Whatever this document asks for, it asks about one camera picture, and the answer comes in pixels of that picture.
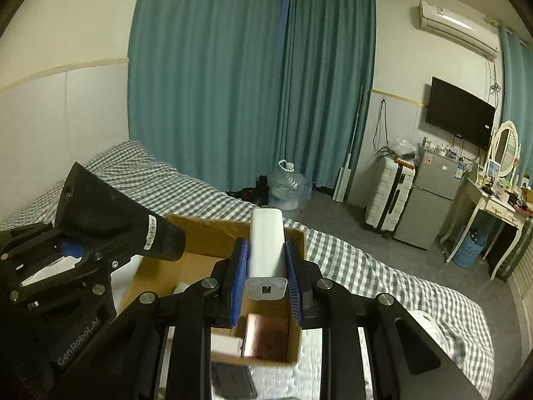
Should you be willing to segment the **white power bank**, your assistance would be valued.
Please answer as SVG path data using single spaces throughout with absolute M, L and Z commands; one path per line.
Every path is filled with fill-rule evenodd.
M 249 237 L 249 298 L 258 302 L 282 300 L 288 284 L 282 211 L 253 210 Z

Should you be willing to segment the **white mop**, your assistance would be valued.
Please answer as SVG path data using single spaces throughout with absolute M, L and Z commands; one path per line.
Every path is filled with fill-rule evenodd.
M 351 173 L 350 159 L 352 156 L 353 145 L 354 145 L 356 133 L 357 133 L 359 113 L 360 113 L 362 100 L 363 100 L 363 90 L 364 90 L 364 87 L 361 87 L 359 90 L 359 102 L 358 102 L 358 107 L 356 108 L 356 115 L 354 118 L 353 127 L 352 127 L 351 134 L 350 134 L 350 143 L 347 148 L 344 163 L 342 167 L 340 167 L 338 179 L 336 181 L 334 193 L 332 196 L 332 199 L 339 203 L 343 203 L 344 201 L 345 193 L 348 187 L 348 182 L 350 180 L 350 173 Z

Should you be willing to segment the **brown cardboard box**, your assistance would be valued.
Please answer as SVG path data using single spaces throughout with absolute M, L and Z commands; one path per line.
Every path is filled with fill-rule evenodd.
M 185 231 L 186 242 L 183 257 L 177 262 L 144 258 L 125 295 L 121 298 L 118 308 L 123 311 L 143 292 L 153 292 L 160 297 L 171 294 L 181 284 L 194 284 L 210 276 L 214 266 L 229 258 L 240 238 L 249 239 L 249 222 L 200 219 L 167 215 L 176 227 Z M 247 317 L 250 313 L 266 318 L 278 318 L 285 322 L 280 352 L 273 358 L 263 356 L 231 355 L 221 350 L 212 350 L 212 359 L 234 365 L 259 367 L 291 367 L 300 359 L 302 331 L 293 317 L 290 296 L 277 301 L 255 301 L 249 297 L 248 288 L 240 284 L 240 290 L 230 290 L 230 296 L 223 303 L 239 305 L 230 312 L 234 325 L 230 328 L 217 328 L 217 334 L 226 337 L 244 339 L 246 336 Z

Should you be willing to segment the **white air conditioner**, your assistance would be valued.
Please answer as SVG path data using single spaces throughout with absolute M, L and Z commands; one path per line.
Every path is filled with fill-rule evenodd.
M 457 42 L 491 61 L 497 58 L 499 37 L 483 25 L 424 0 L 419 1 L 418 16 L 422 30 Z

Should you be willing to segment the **clear water jug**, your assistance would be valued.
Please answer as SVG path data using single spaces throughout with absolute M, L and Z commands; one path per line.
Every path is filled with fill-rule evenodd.
M 295 170 L 294 164 L 280 160 L 267 176 L 268 205 L 284 211 L 301 210 L 311 197 L 312 182 Z

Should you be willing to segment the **pink flip phone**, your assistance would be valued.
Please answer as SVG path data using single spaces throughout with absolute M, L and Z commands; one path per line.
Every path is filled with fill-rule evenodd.
M 288 348 L 287 318 L 249 313 L 242 356 L 268 361 L 285 361 Z

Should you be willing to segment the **white suitcase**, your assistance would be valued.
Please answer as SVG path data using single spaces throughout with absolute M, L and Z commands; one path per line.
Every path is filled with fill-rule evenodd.
M 378 160 L 375 184 L 365 213 L 365 222 L 382 232 L 393 232 L 406 205 L 415 179 L 415 166 L 392 159 Z

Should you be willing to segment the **white dressing table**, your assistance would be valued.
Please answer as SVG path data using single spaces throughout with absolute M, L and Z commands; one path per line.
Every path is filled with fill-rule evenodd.
M 485 212 L 500 222 L 500 227 L 494 239 L 489 244 L 484 257 L 487 257 L 491 253 L 491 250 L 496 244 L 505 226 L 511 226 L 515 229 L 515 236 L 513 240 L 511 241 L 503 255 L 498 259 L 496 265 L 490 272 L 490 278 L 491 280 L 494 280 L 497 276 L 498 270 L 508 260 L 511 252 L 519 243 L 519 240 L 522 236 L 523 228 L 528 220 L 528 216 L 520 213 L 515 207 L 511 206 L 508 202 L 504 202 L 493 195 L 487 194 L 487 192 L 482 190 L 481 186 L 472 181 L 470 178 L 467 178 L 465 180 L 465 184 L 462 185 L 462 189 L 459 191 L 458 194 L 457 202 L 458 206 L 454 210 L 450 226 L 447 229 L 447 232 L 445 232 L 444 235 L 440 238 L 440 244 L 442 246 L 444 246 L 448 238 L 451 236 L 458 223 L 458 219 L 460 216 L 460 206 L 465 203 L 472 204 L 473 211 L 466 223 L 460 228 L 461 233 L 454 242 L 452 249 L 450 250 L 450 254 L 445 257 L 444 263 L 446 265 L 448 265 L 457 254 L 458 250 L 462 245 L 462 242 L 466 238 L 467 233 L 470 231 L 473 223 L 475 222 L 476 217 L 480 212 Z

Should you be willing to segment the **grey checkered bed sheet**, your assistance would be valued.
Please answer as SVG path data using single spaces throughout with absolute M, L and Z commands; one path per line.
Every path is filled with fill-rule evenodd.
M 159 162 L 136 141 L 114 146 L 90 160 L 87 169 L 128 197 L 159 214 L 188 218 L 249 219 L 252 206 L 211 185 Z M 388 292 L 409 310 L 429 314 L 444 335 L 449 356 L 468 380 L 488 398 L 494 374 L 491 335 L 481 307 L 455 290 L 408 275 L 382 264 L 340 238 L 306 228 L 292 220 L 287 226 L 305 234 L 307 257 L 321 273 L 353 293 L 374 297 Z M 257 367 L 253 375 L 262 398 L 316 399 L 319 396 L 321 335 L 302 334 L 299 362 L 290 367 Z

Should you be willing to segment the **white roll in box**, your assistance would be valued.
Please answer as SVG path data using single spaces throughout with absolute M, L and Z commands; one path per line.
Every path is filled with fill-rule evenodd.
M 174 291 L 173 291 L 173 294 L 178 294 L 178 293 L 183 293 L 186 291 L 186 289 L 190 286 L 190 284 L 186 284 L 184 282 L 180 282 L 179 284 L 177 284 L 177 286 L 175 287 Z

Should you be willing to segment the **white cylinder bottle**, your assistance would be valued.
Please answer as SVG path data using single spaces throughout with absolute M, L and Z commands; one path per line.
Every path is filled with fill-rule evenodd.
M 211 351 L 212 354 L 240 357 L 242 355 L 243 339 L 212 333 Z

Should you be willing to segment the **oval vanity mirror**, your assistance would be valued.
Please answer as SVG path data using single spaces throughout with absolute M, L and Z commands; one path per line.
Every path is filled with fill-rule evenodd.
M 503 122 L 491 142 L 490 160 L 499 166 L 498 176 L 507 177 L 519 160 L 519 134 L 511 120 Z

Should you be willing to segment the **white louvered wardrobe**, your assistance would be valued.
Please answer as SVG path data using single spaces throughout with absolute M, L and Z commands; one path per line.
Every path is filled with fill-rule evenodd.
M 513 277 L 519 289 L 520 299 L 527 316 L 529 333 L 532 333 L 532 297 L 533 297 L 533 254 L 532 244 L 524 250 L 513 271 Z

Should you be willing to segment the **blue laundry basket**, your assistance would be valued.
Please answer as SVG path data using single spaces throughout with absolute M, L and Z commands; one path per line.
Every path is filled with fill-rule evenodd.
M 453 262 L 461 268 L 470 267 L 485 249 L 487 238 L 485 232 L 471 228 L 454 255 Z

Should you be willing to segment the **teal window curtain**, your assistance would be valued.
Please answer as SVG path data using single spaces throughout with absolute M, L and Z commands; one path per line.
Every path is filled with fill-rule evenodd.
M 517 173 L 532 176 L 533 51 L 516 33 L 500 27 L 503 57 L 504 101 L 502 115 L 516 126 L 521 144 Z

